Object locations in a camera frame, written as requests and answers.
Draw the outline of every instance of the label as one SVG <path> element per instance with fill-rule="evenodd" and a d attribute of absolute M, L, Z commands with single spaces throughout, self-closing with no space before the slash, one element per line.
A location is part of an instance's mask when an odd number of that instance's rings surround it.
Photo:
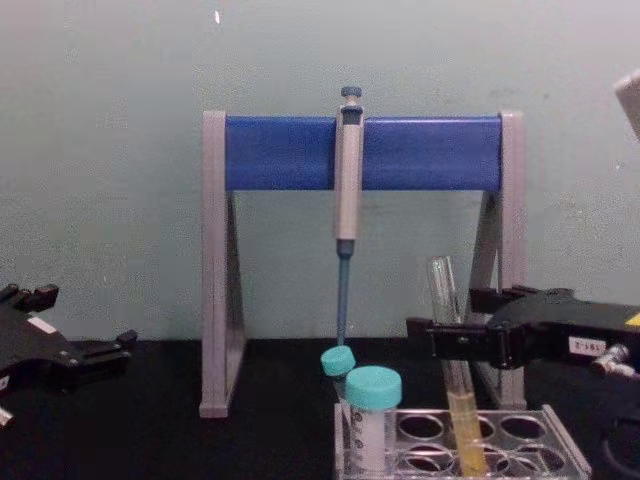
<path fill-rule="evenodd" d="M 592 338 L 569 337 L 569 351 L 578 355 L 599 357 L 607 351 L 607 342 Z"/>
<path fill-rule="evenodd" d="M 629 325 L 631 327 L 640 327 L 640 313 L 637 313 L 629 320 L 627 320 L 626 325 Z"/>
<path fill-rule="evenodd" d="M 31 325 L 33 325 L 34 327 L 38 327 L 44 333 L 51 334 L 51 333 L 57 332 L 55 327 L 49 325 L 47 322 L 42 320 L 40 317 L 31 317 L 28 321 L 29 321 L 29 323 Z"/>

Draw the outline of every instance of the white label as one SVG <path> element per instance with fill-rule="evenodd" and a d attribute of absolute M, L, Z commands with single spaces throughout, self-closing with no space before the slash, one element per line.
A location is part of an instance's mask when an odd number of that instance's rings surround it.
<path fill-rule="evenodd" d="M 360 410 L 351 417 L 351 452 L 354 463 L 364 469 L 384 472 L 384 412 Z"/>
<path fill-rule="evenodd" d="M 47 322 L 45 322 L 44 320 L 42 320 L 40 317 L 31 317 L 29 319 L 29 323 L 31 325 L 33 325 L 34 327 L 38 327 L 40 330 L 42 330 L 44 333 L 54 333 L 57 332 L 57 330 L 52 327 L 51 325 L 49 325 Z"/>
<path fill-rule="evenodd" d="M 569 337 L 569 351 L 578 355 L 599 357 L 607 350 L 607 342 L 592 338 Z"/>

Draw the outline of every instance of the test tube rack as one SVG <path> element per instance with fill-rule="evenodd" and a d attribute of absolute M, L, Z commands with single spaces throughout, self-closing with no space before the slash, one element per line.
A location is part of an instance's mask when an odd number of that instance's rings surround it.
<path fill-rule="evenodd" d="M 478 414 L 490 478 L 591 478 L 591 467 L 550 406 Z M 395 474 L 366 474 L 350 462 L 349 427 L 335 406 L 336 480 L 469 480 L 460 473 L 447 410 L 399 409 L 396 415 Z"/>

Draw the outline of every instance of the micropipette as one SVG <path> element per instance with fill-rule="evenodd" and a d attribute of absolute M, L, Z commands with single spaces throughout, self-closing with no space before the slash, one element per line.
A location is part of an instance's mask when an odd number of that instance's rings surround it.
<path fill-rule="evenodd" d="M 358 209 L 362 190 L 362 147 L 364 112 L 359 105 L 362 89 L 343 87 L 345 104 L 336 117 L 335 151 L 335 237 L 340 259 L 338 276 L 338 345 L 344 344 L 347 329 L 347 299 L 349 289 L 349 260 L 353 255 L 358 230 Z"/>
<path fill-rule="evenodd" d="M 449 257 L 432 258 L 427 268 L 427 276 L 435 321 L 462 323 L 451 259 Z M 462 473 L 466 477 L 485 475 L 489 467 L 481 442 L 482 435 L 469 364 L 459 360 L 443 361 L 442 370 Z"/>

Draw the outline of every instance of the sample tube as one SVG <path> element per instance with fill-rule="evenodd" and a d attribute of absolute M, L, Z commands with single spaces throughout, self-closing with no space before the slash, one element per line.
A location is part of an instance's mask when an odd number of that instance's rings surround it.
<path fill-rule="evenodd" d="M 326 350 L 320 357 L 320 363 L 322 364 L 322 370 L 325 375 L 333 381 L 333 387 L 338 395 L 345 420 L 347 424 L 350 425 L 351 411 L 345 400 L 345 383 L 347 373 L 356 366 L 356 359 L 353 356 L 353 352 L 346 345 L 339 345 Z"/>
<path fill-rule="evenodd" d="M 401 399 L 402 379 L 394 370 L 368 366 L 347 375 L 351 464 L 366 478 L 395 473 L 396 407 Z"/>
<path fill-rule="evenodd" d="M 429 261 L 427 275 L 435 321 L 462 323 L 451 259 L 449 257 L 432 258 Z M 465 477 L 485 475 L 489 467 L 482 447 L 480 422 L 469 364 L 459 360 L 443 361 L 442 370 L 462 474 Z"/>

